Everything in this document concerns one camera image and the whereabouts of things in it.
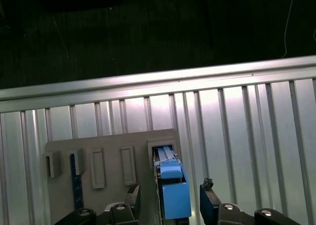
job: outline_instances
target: blue connector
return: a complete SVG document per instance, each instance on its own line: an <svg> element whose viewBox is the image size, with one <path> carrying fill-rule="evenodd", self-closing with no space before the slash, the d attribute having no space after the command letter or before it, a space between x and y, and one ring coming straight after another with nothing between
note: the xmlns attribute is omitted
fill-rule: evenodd
<svg viewBox="0 0 316 225"><path fill-rule="evenodd" d="M182 163L169 146L157 148L160 168L160 183L164 216L166 220L188 218L191 216L190 188Z"/></svg>
<svg viewBox="0 0 316 225"><path fill-rule="evenodd" d="M83 208L83 192L81 175L76 175L76 164L74 154L70 155L71 179L73 184L74 208Z"/></svg>

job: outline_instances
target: black clamp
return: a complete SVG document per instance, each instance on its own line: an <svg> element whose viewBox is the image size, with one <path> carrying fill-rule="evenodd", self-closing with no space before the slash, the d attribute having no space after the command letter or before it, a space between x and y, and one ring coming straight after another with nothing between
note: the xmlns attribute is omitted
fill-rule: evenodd
<svg viewBox="0 0 316 225"><path fill-rule="evenodd" d="M117 203L110 211L100 215L92 209L79 208L65 216L55 225L139 225L140 185L132 185L124 203Z"/></svg>
<svg viewBox="0 0 316 225"><path fill-rule="evenodd" d="M273 209L258 209L254 217L235 204L221 203L213 191L212 179L200 186L200 212L206 225L299 225Z"/></svg>

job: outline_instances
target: blue plastic block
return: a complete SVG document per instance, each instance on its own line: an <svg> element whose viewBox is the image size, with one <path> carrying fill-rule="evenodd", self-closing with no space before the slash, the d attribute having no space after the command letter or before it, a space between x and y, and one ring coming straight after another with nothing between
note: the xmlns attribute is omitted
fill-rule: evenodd
<svg viewBox="0 0 316 225"><path fill-rule="evenodd" d="M73 184L74 208L83 208L83 192L81 175L76 175L75 156L70 155L71 179Z"/></svg>
<svg viewBox="0 0 316 225"><path fill-rule="evenodd" d="M199 186L199 210L203 217L205 224L212 224L214 221L214 207L209 201L207 194L205 193L202 185Z"/></svg>
<svg viewBox="0 0 316 225"><path fill-rule="evenodd" d="M183 177L180 162L178 160L164 161L160 163L161 179L179 179Z"/></svg>
<svg viewBox="0 0 316 225"><path fill-rule="evenodd" d="M164 216L167 220L191 216L189 185L184 183L162 186Z"/></svg>

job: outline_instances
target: rectangular slot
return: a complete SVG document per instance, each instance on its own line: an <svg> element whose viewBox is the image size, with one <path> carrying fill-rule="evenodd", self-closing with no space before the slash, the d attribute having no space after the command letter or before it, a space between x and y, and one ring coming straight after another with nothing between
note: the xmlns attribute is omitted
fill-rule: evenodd
<svg viewBox="0 0 316 225"><path fill-rule="evenodd" d="M92 152L90 154L90 168L92 177L92 187L94 189L105 188L105 171L103 158L104 157L102 148L92 149Z"/></svg>
<svg viewBox="0 0 316 225"><path fill-rule="evenodd" d="M84 149L69 150L67 154L68 156L73 154L75 157L76 175L82 174L85 171Z"/></svg>
<svg viewBox="0 0 316 225"><path fill-rule="evenodd" d="M126 145L120 148L123 165L124 184L132 185L136 183L135 161L133 145Z"/></svg>
<svg viewBox="0 0 316 225"><path fill-rule="evenodd" d="M49 157L45 157L46 159L46 168L47 168L47 176L50 177L50 163L49 163Z"/></svg>
<svg viewBox="0 0 316 225"><path fill-rule="evenodd" d="M169 147L171 147L172 150L176 150L176 147L174 146L175 144L176 144L176 141L171 137L170 138L153 138L153 139L150 139L147 142L150 168L151 169L153 168L153 148L168 145ZM181 155L179 152L174 151L174 153L176 153L178 158L181 159Z"/></svg>
<svg viewBox="0 0 316 225"><path fill-rule="evenodd" d="M45 153L45 162L47 168L47 176L54 178L61 175L61 153L60 151L47 152Z"/></svg>
<svg viewBox="0 0 316 225"><path fill-rule="evenodd" d="M76 156L70 154L71 180L73 185L74 209L83 208L83 192L81 175L76 173Z"/></svg>

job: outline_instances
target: aluminum panel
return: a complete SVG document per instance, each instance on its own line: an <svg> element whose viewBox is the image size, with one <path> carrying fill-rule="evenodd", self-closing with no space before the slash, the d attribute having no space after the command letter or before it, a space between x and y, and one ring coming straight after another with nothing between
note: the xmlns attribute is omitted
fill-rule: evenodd
<svg viewBox="0 0 316 225"><path fill-rule="evenodd" d="M57 83L57 84L47 84L43 86L31 86L25 88L15 88L15 89L5 89L0 90L1 100L8 98L22 98L22 97L34 97L44 94L65 94L67 92L79 92L86 91L87 89L99 90L101 88L108 88L113 90L114 86L122 88L125 85L131 85L132 89L136 88L144 83L152 82L162 82L165 84L167 81L180 82L185 79L205 77L205 76L217 76L217 75L231 75L235 73L250 73L250 76L256 75L260 70L272 71L272 70L286 70L294 67L303 68L311 67L316 63L316 56L305 56L298 58L286 58L277 59L270 61L259 61L250 63L240 63L240 64L228 64L221 66L211 66L203 68L194 69L184 69L176 71L165 71L165 72L155 72L146 74L134 74L119 77L101 78L85 81L75 81L68 83ZM279 76L279 80L285 81L287 76Z"/></svg>
<svg viewBox="0 0 316 225"><path fill-rule="evenodd" d="M73 138L69 106L54 107L48 113L51 141Z"/></svg>
<svg viewBox="0 0 316 225"><path fill-rule="evenodd" d="M76 105L75 114L78 138L97 136L94 104Z"/></svg>
<svg viewBox="0 0 316 225"><path fill-rule="evenodd" d="M47 121L46 121L46 112L44 109L36 110L36 117L37 117L37 126L38 126L38 144L41 151L44 152L45 145L48 142L48 128L47 128ZM45 212L45 219L47 225L51 225L51 219L50 219L50 206L49 206L49 197L48 197L48 185L47 185L47 174L42 171L42 190L43 190L43 199L44 202L41 203L44 207Z"/></svg>
<svg viewBox="0 0 316 225"><path fill-rule="evenodd" d="M316 134L313 130L316 128L316 104L315 92L312 79L295 81L297 104L299 109L299 119L302 129L304 143L304 153L306 158L306 175L309 181L310 199L312 202L314 224L316 212Z"/></svg>
<svg viewBox="0 0 316 225"><path fill-rule="evenodd" d="M100 102L100 122L102 128L102 135L112 135L112 120L111 120L111 109L108 101Z"/></svg>
<svg viewBox="0 0 316 225"><path fill-rule="evenodd" d="M246 213L253 214L253 209L256 208L256 198L242 89L241 87L224 89L224 96L232 149L237 204Z"/></svg>
<svg viewBox="0 0 316 225"><path fill-rule="evenodd" d="M39 129L44 130L46 134L46 120L45 110L31 110L25 112L26 119L26 136L27 136L27 150L29 155L30 178L32 189L32 204L34 213L34 225L47 224L47 204L45 200L48 199L47 191L44 190L45 178L42 171L42 154L45 152L45 143L40 142Z"/></svg>
<svg viewBox="0 0 316 225"><path fill-rule="evenodd" d="M185 98L188 111L187 127L189 129L191 157L194 164L194 182L196 184L195 189L198 192L197 201L199 201L199 185L208 175L204 137L201 131L201 108L198 94L187 92ZM197 206L197 213L200 214L199 206Z"/></svg>
<svg viewBox="0 0 316 225"><path fill-rule="evenodd" d="M172 128L169 95L150 96L150 106L153 119L153 129Z"/></svg>
<svg viewBox="0 0 316 225"><path fill-rule="evenodd" d="M257 128L258 123L261 125L260 136L258 135L258 133L255 133L256 148L258 148L258 150L262 149L263 153L266 152L266 158L265 158L265 155L260 155L260 153L258 152L257 154L258 164L261 163L261 160L265 161L265 167L267 171L267 184L269 188L269 194L271 194L269 207L281 212L282 205L281 205L281 197L280 197L280 188L279 188L278 177L277 177L277 163L276 163L275 148L274 148L273 136L272 136L272 127L271 127L271 119L270 119L266 85L264 84L258 85L256 86L256 88L257 88L256 97L257 97L259 119L258 121L256 119L254 120L254 123L253 123L254 131L255 132L258 131L258 128ZM260 182L262 179L264 180L264 173L262 174L261 170L259 171L259 176L260 176Z"/></svg>
<svg viewBox="0 0 316 225"><path fill-rule="evenodd" d="M20 112L1 114L9 223L29 225L29 202Z"/></svg>
<svg viewBox="0 0 316 225"><path fill-rule="evenodd" d="M288 216L298 223L308 224L289 82L273 83L271 87Z"/></svg>
<svg viewBox="0 0 316 225"><path fill-rule="evenodd" d="M147 130L147 120L144 99L133 98L125 100L126 122L129 133Z"/></svg>
<svg viewBox="0 0 316 225"><path fill-rule="evenodd" d="M254 136L254 146L256 151L259 188L262 198L261 207L272 208L271 185L267 174L267 149L264 141L263 119L261 112L261 102L258 95L258 86L248 86L248 97L250 105L250 115L252 120L252 130Z"/></svg>
<svg viewBox="0 0 316 225"><path fill-rule="evenodd" d="M123 133L121 110L118 100L111 101L110 103L113 118L113 133L121 134Z"/></svg>
<svg viewBox="0 0 316 225"><path fill-rule="evenodd" d="M232 202L229 188L224 133L217 90L200 91L203 132L209 177L223 202Z"/></svg>
<svg viewBox="0 0 316 225"><path fill-rule="evenodd" d="M157 77L153 77L154 80L152 82L144 81L144 79L146 79L146 75L138 75L138 81L134 81L136 78L134 75L120 76L114 79L110 78L110 80L95 80L95 82L98 82L99 84L103 83L103 85L99 85L98 87L94 87L92 89L89 87L92 82L79 81L75 82L77 91L71 88L74 83L62 84L65 87L65 89L60 90L63 94L55 93L50 95L50 92L55 92L52 88L58 89L59 87L55 85L48 85L41 86L46 89L46 94L43 93L43 90L37 88L37 90L34 91L36 97L28 94L30 88L25 88L25 92L19 90L21 93L18 94L15 91L16 89L4 90L0 92L5 96L4 99L7 99L6 91L11 92L13 97L9 97L7 100L1 102L0 112L32 110L65 105L94 103L105 100L147 97L149 95L237 87L316 77L315 64L307 64L308 61L306 61L305 58L294 62L296 62L296 64L292 65L291 59L284 59L281 61L265 61L246 63L242 65L224 65L217 66L216 71L212 71L213 68L204 68L199 72L200 75L196 74L197 69L189 69L183 77L180 77L182 70L172 73L155 73ZM163 82L163 79L166 80L167 78L159 79L158 77L168 75L168 79L171 81ZM109 87L110 82L121 82L121 86L114 84ZM86 86L89 90L83 90L83 86ZM17 97L19 95L22 97L29 96L29 98L19 98Z"/></svg>
<svg viewBox="0 0 316 225"><path fill-rule="evenodd" d="M195 178L195 167L192 158L192 145L189 138L188 131L188 109L186 106L185 96L182 93L177 93L174 95L175 98L175 108L177 116L178 131L181 144L181 154L182 162L185 172L187 173L189 186L190 186L190 200L191 200L191 212L190 217L191 225L199 225L200 214L198 214L198 193L199 190L196 188L196 178Z"/></svg>
<svg viewBox="0 0 316 225"><path fill-rule="evenodd" d="M7 195L5 185L5 171L4 171L4 155L2 147L2 135L0 134L0 224L7 225L9 223Z"/></svg>
<svg viewBox="0 0 316 225"><path fill-rule="evenodd" d="M202 183L199 177L207 170L209 176L214 178L216 192L221 200L233 202L237 197L240 204L240 198L250 198L249 204L254 205L256 202L260 204L255 198L262 198L263 206L279 211L283 208L290 217L300 218L299 222L306 224L307 219L303 219L307 217L309 202L315 211L313 191L316 191L316 168L313 166L315 151L312 144L315 142L316 104L312 80L300 79L316 77L315 63L316 57L311 56L53 84L53 87L47 85L1 90L3 170L12 172L15 169L17 172L15 175L6 173L6 180L1 179L5 183L2 184L4 206L3 209L0 207L0 224L2 211L5 221L20 222L19 217L13 216L17 212L13 204L17 203L18 194L30 191L30 188L18 186L18 183L10 187L10 178L17 179L17 175L24 175L17 179L22 185L28 185L26 181L29 178L32 182L30 200L20 203L19 197L19 206L24 206L22 213L28 213L29 209L25 206L33 204L34 223L38 224L37 221L44 219L43 224L50 224L49 206L45 199L46 179L40 185L41 175L35 168L38 152L47 140L165 128L179 131L183 163L191 186L191 224L201 224L197 186ZM288 83L272 84L272 91L270 84L248 86L288 80L295 81L295 86L291 85L290 88L293 93L296 87L292 96ZM279 86L284 84L287 87L281 87L280 90ZM200 99L199 90L203 90ZM51 108L33 111L44 107ZM7 116L4 114L18 110L31 110L21 113L25 115L25 122L21 121L20 112ZM26 156L23 154L25 148L28 149L29 157L23 158ZM16 160L16 155L22 160L18 160L13 168L8 167L12 159ZM27 174L25 165L31 168ZM255 183L252 186L254 191L246 186L241 190L239 185L245 174L248 176L247 186ZM218 180L221 180L220 188L217 187ZM22 188L23 191L18 190L13 194L14 188ZM249 206L241 205L241 208L248 210ZM313 218L311 210L308 218Z"/></svg>

